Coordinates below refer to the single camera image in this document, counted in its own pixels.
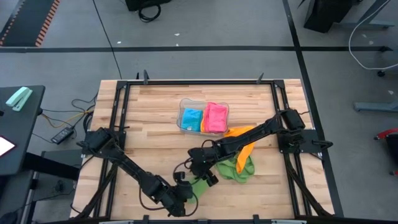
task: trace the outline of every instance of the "wooden tabletop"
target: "wooden tabletop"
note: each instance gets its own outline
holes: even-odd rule
[[[116,82],[101,82],[92,130],[109,127]],[[308,111],[299,79],[285,80],[285,89],[291,108],[299,113]],[[123,95],[122,93],[119,105],[122,105]],[[229,105],[229,127],[261,124],[275,115],[271,88],[268,85],[132,86],[126,116],[126,126],[130,127],[126,129],[126,155],[144,170],[161,175],[172,185],[175,185],[173,169],[188,158],[188,149],[201,146],[209,138],[180,132],[176,120],[179,103],[183,98],[226,102]],[[302,119],[306,128],[312,128],[309,113],[303,114]],[[220,182],[199,198],[197,212],[185,219],[252,219],[253,214],[258,214],[260,218],[293,218],[286,169],[276,136],[268,136],[256,142],[251,155],[255,165],[254,177],[246,184],[239,184],[234,180],[224,180],[213,168],[212,171]],[[308,189],[325,210],[333,213],[321,160],[309,154],[302,154],[301,160]],[[94,158],[80,172],[73,201],[75,209],[82,210],[95,193],[101,165],[102,159]],[[148,211],[142,208],[138,190],[137,182],[119,169],[112,220],[142,220],[143,215],[149,215],[151,220],[181,219],[167,217],[166,210]],[[304,214],[298,187],[296,191],[300,212]],[[108,192],[105,192],[101,215],[104,215],[107,198]],[[145,195],[143,201],[151,208],[161,206],[153,204]],[[195,205],[186,204],[185,208],[190,213]],[[72,211],[71,217],[74,216],[76,213]]]

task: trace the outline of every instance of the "clear plastic bin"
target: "clear plastic bin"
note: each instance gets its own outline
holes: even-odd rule
[[[227,112],[227,118],[226,118],[226,129],[224,130],[224,132],[222,132],[222,133],[205,133],[205,132],[200,132],[200,131],[191,131],[191,130],[183,129],[181,127],[181,123],[182,123],[182,116],[183,116],[184,111],[185,111],[186,108],[204,111],[206,106],[207,106],[207,102],[193,101],[193,100],[190,100],[188,98],[184,98],[180,102],[180,109],[178,111],[177,126],[180,128],[181,132],[187,133],[187,134],[197,134],[197,135],[205,135],[205,136],[223,136],[224,133],[227,132],[227,130],[228,130],[229,106],[228,106],[227,103],[217,103],[217,104],[225,106],[227,108],[227,111],[228,111]]]

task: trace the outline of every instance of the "stapler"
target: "stapler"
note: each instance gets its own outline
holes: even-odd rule
[[[14,111],[20,111],[32,92],[31,89],[23,86],[6,101],[6,105],[12,106]]]

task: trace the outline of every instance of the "floor mat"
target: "floor mat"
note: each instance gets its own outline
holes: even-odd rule
[[[40,47],[59,0],[21,0],[0,33],[0,46]]]

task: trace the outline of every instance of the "white cable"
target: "white cable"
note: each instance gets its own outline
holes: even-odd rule
[[[348,41],[348,50],[349,53],[351,54],[351,56],[353,56],[353,58],[355,59],[356,62],[359,63],[360,66],[362,66],[363,68],[365,68],[366,70],[386,70],[386,69],[390,69],[390,68],[394,68],[396,66],[398,66],[398,64],[395,65],[391,65],[385,68],[368,68],[366,66],[364,66],[361,62],[359,62],[359,60],[354,56],[354,54],[351,51],[351,39],[353,37],[353,34],[355,32],[355,30],[366,20],[368,20],[370,17],[372,17],[373,15],[375,15],[376,13],[378,13],[387,3],[389,3],[391,0],[386,1],[384,4],[382,4],[376,11],[374,11],[374,13],[372,13],[370,16],[368,16],[367,18],[365,18],[364,20],[362,20],[358,25],[356,25],[356,27],[354,28],[353,32],[351,33],[350,37],[349,37],[349,41]]]

